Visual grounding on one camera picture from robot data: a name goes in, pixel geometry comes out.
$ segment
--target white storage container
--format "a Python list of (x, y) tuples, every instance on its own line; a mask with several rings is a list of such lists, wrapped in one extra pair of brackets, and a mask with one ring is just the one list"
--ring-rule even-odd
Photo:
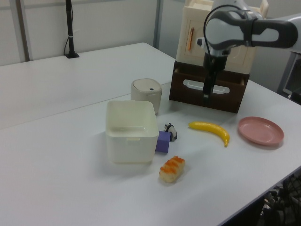
[(108, 103), (106, 141), (110, 161), (151, 161), (158, 136), (156, 115), (151, 102), (126, 100)]

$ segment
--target purple block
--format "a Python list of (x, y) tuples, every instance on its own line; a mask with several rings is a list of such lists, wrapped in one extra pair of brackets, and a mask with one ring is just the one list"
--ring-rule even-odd
[(170, 132), (159, 131), (156, 152), (168, 153), (170, 135), (171, 135)]

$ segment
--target white wall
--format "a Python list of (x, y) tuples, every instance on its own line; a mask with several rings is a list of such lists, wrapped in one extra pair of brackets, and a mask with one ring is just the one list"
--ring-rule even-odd
[[(261, 0), (245, 0), (259, 7)], [(300, 0), (268, 0), (268, 18), (277, 18), (301, 12)], [(176, 57), (180, 36), (182, 8), (185, 0), (161, 0), (160, 30), (157, 47), (162, 52)], [(290, 53), (283, 49), (258, 48), (250, 72), (250, 79), (276, 92)]]
[[(72, 0), (77, 53), (146, 42), (153, 45), (157, 0)], [(32, 60), (61, 56), (68, 37), (65, 0), (24, 0)]]
[(15, 5), (9, 0), (0, 1), (0, 66), (20, 63), (25, 60), (24, 50)]

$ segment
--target white plastic box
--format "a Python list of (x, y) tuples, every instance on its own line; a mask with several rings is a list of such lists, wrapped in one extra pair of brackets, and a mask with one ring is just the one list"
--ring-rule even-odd
[(110, 101), (106, 115), (109, 160), (115, 163), (150, 162), (159, 130), (149, 101)]

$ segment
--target white panel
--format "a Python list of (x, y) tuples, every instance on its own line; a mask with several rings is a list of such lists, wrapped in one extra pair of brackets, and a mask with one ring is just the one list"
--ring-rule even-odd
[(277, 92), (290, 54), (285, 49), (258, 47), (250, 79)]
[[(72, 2), (83, 2), (83, 1), (91, 1), (91, 0), (72, 0)], [(24, 0), (24, 4), (26, 6), (29, 5), (44, 5), (44, 4), (56, 4), (56, 3), (65, 3), (66, 0)]]
[[(153, 45), (156, 7), (156, 0), (73, 4), (75, 51), (139, 42)], [(68, 36), (66, 7), (26, 8), (25, 11), (32, 59), (61, 56)]]
[(11, 10), (0, 10), (0, 66), (21, 62)]
[(185, 1), (162, 0), (162, 18), (159, 32), (159, 50), (175, 58), (179, 44), (182, 10)]
[(9, 7), (9, 0), (0, 0), (0, 7)]

